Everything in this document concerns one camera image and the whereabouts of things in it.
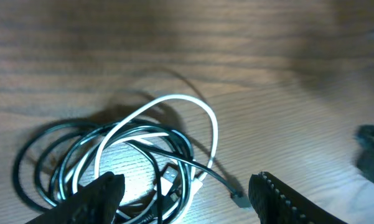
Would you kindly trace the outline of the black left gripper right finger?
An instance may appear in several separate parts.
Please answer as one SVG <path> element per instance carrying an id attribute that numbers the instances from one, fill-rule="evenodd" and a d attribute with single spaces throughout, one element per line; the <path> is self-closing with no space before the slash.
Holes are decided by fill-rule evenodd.
<path id="1" fill-rule="evenodd" d="M 269 172 L 250 177 L 248 196 L 263 224 L 345 224 Z"/>

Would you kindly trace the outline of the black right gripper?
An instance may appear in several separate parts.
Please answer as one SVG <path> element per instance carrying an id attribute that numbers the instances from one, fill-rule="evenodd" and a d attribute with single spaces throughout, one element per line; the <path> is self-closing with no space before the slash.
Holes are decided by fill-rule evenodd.
<path id="1" fill-rule="evenodd" d="M 361 148 L 356 167 L 374 184 L 374 124 L 359 126 L 355 133 L 355 140 Z"/>

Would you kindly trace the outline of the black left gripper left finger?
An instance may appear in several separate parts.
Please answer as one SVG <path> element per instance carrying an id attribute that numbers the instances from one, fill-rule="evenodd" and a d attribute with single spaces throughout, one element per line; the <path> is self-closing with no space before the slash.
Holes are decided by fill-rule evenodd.
<path id="1" fill-rule="evenodd" d="M 27 224 L 113 224 L 124 193 L 124 175 L 106 172 Z"/>

